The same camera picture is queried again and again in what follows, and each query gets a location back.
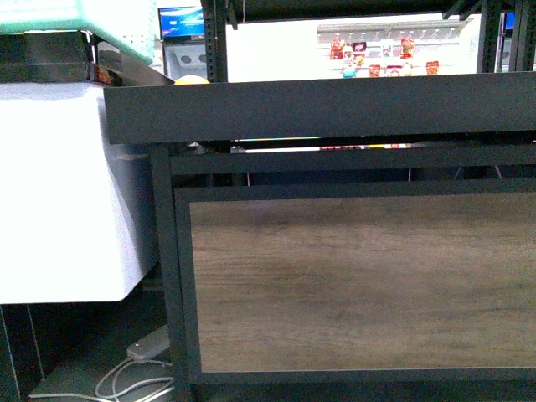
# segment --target blue screen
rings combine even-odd
[[[504,24],[505,29],[513,29],[513,20],[515,15],[513,13],[506,13],[506,23]]]
[[[204,34],[202,7],[161,8],[162,38]]]

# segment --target green plastic crate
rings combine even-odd
[[[87,30],[152,63],[156,0],[0,0],[0,34]]]

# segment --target white power cord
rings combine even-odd
[[[125,370],[128,367],[131,367],[134,364],[145,364],[145,363],[152,363],[152,364],[158,364],[162,366],[171,366],[170,363],[161,362],[158,360],[133,360],[132,358],[127,358],[123,360],[121,363],[117,364],[112,370],[110,370],[96,385],[95,387],[95,397],[89,396],[89,395],[82,395],[82,394],[73,394],[73,393],[65,393],[65,394],[31,394],[29,396],[30,399],[44,399],[44,398],[79,398],[79,399],[85,399],[89,400],[91,402],[111,402],[111,399],[113,399],[115,402],[121,402],[119,400],[120,396],[129,394],[134,389],[138,389],[141,387],[145,387],[150,384],[158,384],[158,383],[165,383],[162,387],[159,389],[151,392],[149,395],[146,395],[140,399],[137,399],[134,402],[152,402],[155,399],[160,398],[161,396],[172,392],[174,390],[173,387],[173,377],[160,377],[155,379],[144,379],[143,381],[138,381],[137,383],[134,383],[130,385],[129,387],[125,388],[124,390],[120,392],[116,392],[116,383],[117,379],[119,377],[119,374]],[[110,378],[112,374],[114,374],[114,378],[112,380],[112,395],[104,395],[100,392],[101,386],[103,383]]]

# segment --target store shelf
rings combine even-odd
[[[536,127],[535,78],[511,73],[170,85],[108,89],[105,97],[112,143],[509,132]],[[212,111],[219,111],[217,119]]]

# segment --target wood grain panel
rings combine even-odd
[[[535,201],[191,203],[202,370],[534,367]]]

